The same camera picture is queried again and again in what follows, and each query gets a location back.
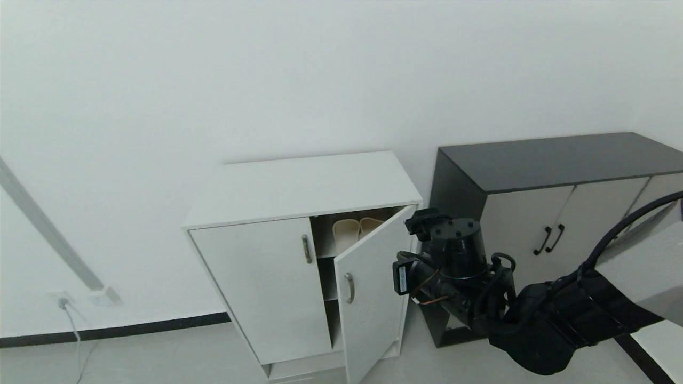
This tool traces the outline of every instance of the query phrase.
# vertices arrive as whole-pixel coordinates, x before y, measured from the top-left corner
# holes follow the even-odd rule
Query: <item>gray floor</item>
[[[263,384],[261,368],[230,324],[84,342],[90,355],[81,384]],[[3,384],[76,383],[76,344],[0,351]],[[330,383],[330,377],[316,381]],[[401,356],[380,362],[364,384],[391,383],[643,383],[647,377],[614,342],[577,351],[552,377],[518,367],[487,341],[435,349],[419,310],[411,306]]]

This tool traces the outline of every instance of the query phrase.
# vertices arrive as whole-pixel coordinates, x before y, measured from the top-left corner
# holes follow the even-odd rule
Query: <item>cabinet handle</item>
[[[553,229],[550,228],[550,227],[546,227],[545,231],[546,231],[546,239],[543,240],[543,244],[541,244],[541,247],[540,247],[539,249],[534,249],[534,250],[533,250],[533,254],[536,255],[536,256],[540,255],[541,252],[543,251],[543,248],[545,248],[546,243],[548,242],[548,239],[550,238],[550,233],[553,231]]]
[[[351,304],[353,303],[353,298],[356,297],[356,287],[353,284],[353,276],[351,276],[350,273],[344,273],[344,277],[346,277],[346,281],[348,282],[348,292],[349,292],[349,297],[346,299],[346,302]]]
[[[555,249],[555,245],[559,242],[559,239],[562,237],[562,234],[564,233],[564,225],[560,224],[557,226],[559,228],[559,236],[557,237],[557,240],[555,240],[555,244],[553,244],[551,247],[546,248],[546,252],[550,253]]]
[[[303,255],[306,256],[306,263],[311,264],[313,259],[311,259],[311,250],[308,248],[308,236],[301,235],[301,242],[303,243]]]

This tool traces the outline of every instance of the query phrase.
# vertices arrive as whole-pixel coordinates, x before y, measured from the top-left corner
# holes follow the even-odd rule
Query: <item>open cabinet door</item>
[[[404,225],[415,211],[407,206],[335,259],[346,378],[359,384],[399,338],[405,297],[393,290],[391,264],[410,251]]]

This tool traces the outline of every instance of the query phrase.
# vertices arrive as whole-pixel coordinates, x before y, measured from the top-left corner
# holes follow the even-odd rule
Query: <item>cabinet base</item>
[[[438,305],[420,305],[420,309],[437,348],[486,339],[486,336],[477,335],[467,327],[449,328],[451,315]]]

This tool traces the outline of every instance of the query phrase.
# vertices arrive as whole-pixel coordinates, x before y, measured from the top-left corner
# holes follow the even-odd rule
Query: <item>sticker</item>
[[[398,281],[401,288],[401,293],[406,292],[408,287],[406,286],[406,267],[402,266],[398,269]]]

